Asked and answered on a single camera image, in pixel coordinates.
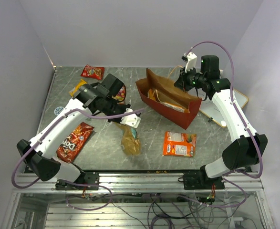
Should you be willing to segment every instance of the red paper bag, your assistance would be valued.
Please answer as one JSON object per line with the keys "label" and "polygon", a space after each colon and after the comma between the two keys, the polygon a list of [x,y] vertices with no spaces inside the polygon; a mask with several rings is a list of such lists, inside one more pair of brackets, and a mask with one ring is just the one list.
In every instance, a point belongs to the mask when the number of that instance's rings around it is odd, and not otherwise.
{"label": "red paper bag", "polygon": [[[158,76],[148,68],[146,68],[146,79],[138,80],[135,84],[144,103],[183,129],[188,128],[199,111],[202,99],[174,87],[174,81]],[[178,104],[187,111],[180,112],[148,98],[149,89],[157,90],[163,101]]]}

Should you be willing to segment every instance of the orange snack bag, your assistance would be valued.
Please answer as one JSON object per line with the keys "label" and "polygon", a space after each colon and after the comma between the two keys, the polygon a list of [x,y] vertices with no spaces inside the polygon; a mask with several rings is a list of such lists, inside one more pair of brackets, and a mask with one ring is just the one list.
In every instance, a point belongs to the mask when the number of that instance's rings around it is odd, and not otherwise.
{"label": "orange snack bag", "polygon": [[163,155],[165,156],[194,156],[196,134],[165,132]]}

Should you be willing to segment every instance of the metal rail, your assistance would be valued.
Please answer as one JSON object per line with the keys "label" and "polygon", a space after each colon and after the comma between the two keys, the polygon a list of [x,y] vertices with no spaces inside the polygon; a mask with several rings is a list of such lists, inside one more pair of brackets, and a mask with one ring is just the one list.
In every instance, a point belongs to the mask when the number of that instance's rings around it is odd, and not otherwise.
{"label": "metal rail", "polygon": [[[182,173],[129,173],[129,174],[109,174],[100,173],[100,185],[106,186],[113,193],[192,193],[193,190],[184,190],[183,183],[178,182]],[[20,185],[28,184],[37,178],[35,174],[19,174],[16,181]],[[230,174],[226,179],[242,187],[245,191],[262,191],[263,185],[260,179],[252,179],[240,173]],[[14,189],[21,193],[81,193],[82,190],[57,191],[55,184],[57,180],[51,179],[46,182],[38,181],[35,185],[27,189]],[[225,182],[225,189],[216,192],[240,191],[236,186]],[[196,192],[211,192],[210,189],[196,190]],[[107,190],[100,188],[90,193],[108,193]]]}

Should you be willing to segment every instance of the glass panel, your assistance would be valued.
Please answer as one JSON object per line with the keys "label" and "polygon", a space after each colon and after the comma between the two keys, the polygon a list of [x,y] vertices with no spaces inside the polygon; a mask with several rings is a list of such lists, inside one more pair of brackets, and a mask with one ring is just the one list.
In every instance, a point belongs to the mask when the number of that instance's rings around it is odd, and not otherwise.
{"label": "glass panel", "polygon": [[[264,216],[255,192],[239,207],[210,208],[186,198],[206,199],[209,193],[79,195],[24,194],[12,228],[16,229],[263,229]],[[239,192],[217,193],[212,206],[238,204]],[[94,211],[83,209],[100,208]]]}

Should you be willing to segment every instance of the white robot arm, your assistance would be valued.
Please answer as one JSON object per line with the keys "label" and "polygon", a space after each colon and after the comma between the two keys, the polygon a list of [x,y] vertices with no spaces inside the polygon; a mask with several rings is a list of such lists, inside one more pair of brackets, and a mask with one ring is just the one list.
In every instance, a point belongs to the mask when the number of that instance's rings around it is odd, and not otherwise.
{"label": "white robot arm", "polygon": [[231,136],[232,143],[223,151],[222,157],[204,166],[207,178],[216,178],[233,169],[257,164],[259,162],[258,154],[249,132],[254,136],[261,155],[268,140],[265,135],[259,135],[249,123],[236,101],[234,91],[232,92],[233,99],[231,98],[229,80],[226,78],[220,79],[218,57],[212,55],[202,56],[200,73],[195,70],[197,61],[195,54],[190,52],[187,56],[183,56],[182,59],[187,64],[180,69],[179,79],[174,85],[183,91],[202,88],[207,93],[207,97],[219,109],[227,123]]}
{"label": "white robot arm", "polygon": [[74,98],[69,100],[63,111],[44,130],[29,142],[21,140],[17,144],[21,156],[31,148],[32,152],[25,161],[42,181],[54,177],[69,182],[84,182],[82,170],[74,164],[59,160],[56,150],[75,127],[94,112],[111,115],[109,121],[138,127],[141,118],[134,114],[130,105],[118,104],[112,98],[122,86],[123,83],[111,74],[102,83],[82,85]]}

